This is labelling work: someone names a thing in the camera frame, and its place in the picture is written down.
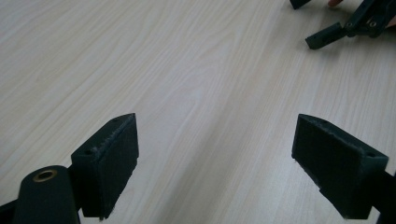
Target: light wood surface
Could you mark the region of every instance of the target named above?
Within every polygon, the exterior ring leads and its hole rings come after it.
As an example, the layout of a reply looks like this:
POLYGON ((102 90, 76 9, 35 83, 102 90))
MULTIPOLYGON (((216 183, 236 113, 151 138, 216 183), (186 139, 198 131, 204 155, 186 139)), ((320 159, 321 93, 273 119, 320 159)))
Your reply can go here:
POLYGON ((304 42, 359 3, 0 1, 0 204, 135 112, 140 158, 104 223, 375 223, 343 220, 290 156, 305 113, 396 170, 396 33, 304 42))

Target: human finger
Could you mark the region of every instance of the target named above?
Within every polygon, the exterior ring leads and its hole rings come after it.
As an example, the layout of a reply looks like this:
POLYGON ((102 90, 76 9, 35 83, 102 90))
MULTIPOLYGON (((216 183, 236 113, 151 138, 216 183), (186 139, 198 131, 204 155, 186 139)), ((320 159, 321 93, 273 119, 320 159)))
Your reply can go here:
POLYGON ((393 17, 393 19, 389 22, 387 27, 394 26, 394 25, 396 25, 396 16, 393 17))
POLYGON ((329 5, 329 7, 335 7, 338 4, 340 4, 343 0, 329 0, 329 2, 327 3, 327 5, 329 5))

